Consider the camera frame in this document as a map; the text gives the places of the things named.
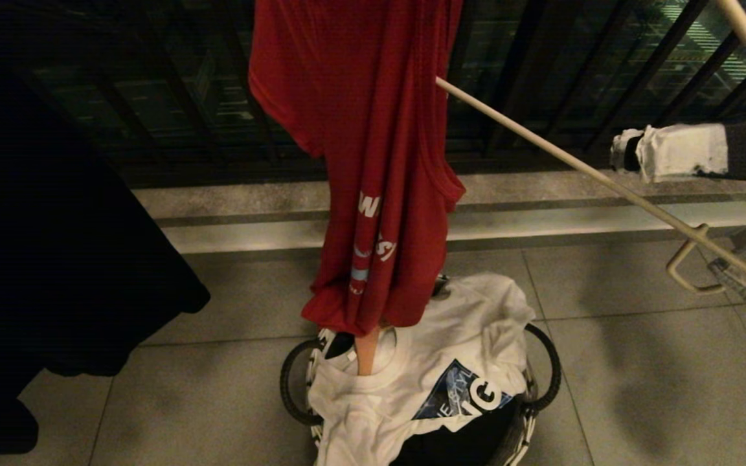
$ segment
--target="drying rack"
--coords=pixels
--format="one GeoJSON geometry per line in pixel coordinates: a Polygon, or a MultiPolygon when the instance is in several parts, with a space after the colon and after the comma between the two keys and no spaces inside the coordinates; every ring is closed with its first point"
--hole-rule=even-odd
{"type": "MultiPolygon", "coordinates": [[[[738,0],[716,0],[716,3],[720,7],[725,17],[727,17],[727,20],[733,27],[733,30],[738,36],[738,39],[740,39],[740,41],[746,46],[746,12],[744,12],[744,9],[738,3],[738,0]]],[[[724,248],[720,247],[718,244],[716,244],[716,242],[707,237],[707,224],[702,224],[695,228],[690,227],[690,225],[687,225],[678,217],[673,216],[671,213],[661,209],[658,206],[655,206],[655,204],[652,204],[650,201],[641,197],[639,194],[636,194],[636,192],[631,191],[624,185],[615,182],[614,180],[612,180],[612,178],[607,177],[598,170],[590,167],[587,163],[584,163],[580,161],[580,159],[577,159],[577,157],[572,156],[572,154],[568,153],[568,151],[562,150],[562,148],[559,148],[557,145],[554,145],[546,139],[541,138],[541,136],[536,135],[536,133],[527,129],[523,125],[516,123],[516,121],[506,117],[506,115],[497,112],[497,110],[492,109],[490,106],[486,105],[482,101],[474,98],[465,91],[462,91],[462,89],[459,89],[455,85],[452,85],[452,83],[449,83],[439,77],[436,78],[436,83],[439,87],[445,89],[448,94],[452,94],[453,96],[459,98],[459,100],[462,100],[466,104],[469,104],[477,111],[485,114],[494,121],[497,121],[497,123],[500,123],[507,129],[512,130],[514,133],[517,133],[522,138],[531,142],[531,144],[535,144],[542,150],[547,151],[547,153],[557,157],[557,159],[566,162],[572,168],[575,168],[578,171],[589,175],[596,182],[601,183],[606,186],[606,188],[609,188],[617,194],[622,195],[622,197],[626,198],[628,201],[630,201],[630,203],[633,203],[643,210],[646,210],[646,212],[648,212],[650,215],[657,217],[659,220],[671,225],[671,227],[684,234],[684,236],[687,237],[687,241],[684,242],[684,245],[682,245],[680,250],[678,250],[675,256],[672,257],[669,264],[666,266],[666,271],[672,278],[674,278],[676,282],[678,282],[678,284],[681,284],[681,286],[685,289],[688,289],[696,294],[714,294],[725,291],[725,288],[723,288],[721,284],[710,287],[694,286],[693,284],[687,282],[683,277],[681,277],[680,274],[678,274],[678,264],[681,263],[682,260],[684,260],[684,257],[686,257],[687,254],[689,254],[690,251],[693,250],[693,248],[695,248],[696,244],[702,245],[708,250],[713,251],[714,253],[716,253],[716,256],[719,256],[732,265],[735,265],[737,268],[741,269],[741,271],[746,272],[745,260],[738,257],[736,254],[733,254],[731,251],[727,251],[724,248]]]]}

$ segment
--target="white t-shirt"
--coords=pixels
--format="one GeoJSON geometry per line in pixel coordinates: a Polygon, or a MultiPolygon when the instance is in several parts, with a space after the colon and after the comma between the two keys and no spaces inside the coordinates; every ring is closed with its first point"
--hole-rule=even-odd
{"type": "Polygon", "coordinates": [[[318,356],[310,405],[324,418],[318,466],[382,465],[414,434],[455,432],[526,390],[524,328],[534,318],[514,280],[452,278],[374,375],[358,377],[318,356]]]}

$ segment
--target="red t-shirt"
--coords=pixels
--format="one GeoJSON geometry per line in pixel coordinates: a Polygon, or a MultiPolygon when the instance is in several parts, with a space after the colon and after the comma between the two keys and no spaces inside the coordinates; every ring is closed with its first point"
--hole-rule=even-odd
{"type": "Polygon", "coordinates": [[[445,162],[444,76],[462,0],[258,0],[249,85],[326,159],[330,224],[302,315],[363,336],[416,324],[465,189],[445,162]]]}

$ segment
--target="gray tiled floor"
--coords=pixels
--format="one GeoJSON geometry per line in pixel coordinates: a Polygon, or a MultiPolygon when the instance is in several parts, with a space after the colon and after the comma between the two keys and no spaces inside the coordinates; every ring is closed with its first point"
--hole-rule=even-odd
{"type": "MultiPolygon", "coordinates": [[[[450,274],[515,278],[563,360],[565,384],[522,464],[746,464],[746,309],[669,280],[679,243],[450,254],[450,274]]],[[[113,383],[37,378],[23,399],[39,447],[1,465],[313,463],[278,370],[314,333],[299,309],[317,260],[188,260],[214,296],[207,309],[164,327],[113,383]]],[[[693,254],[682,274],[714,283],[705,264],[693,254]]],[[[548,359],[533,340],[530,362],[544,390],[548,359]]]]}

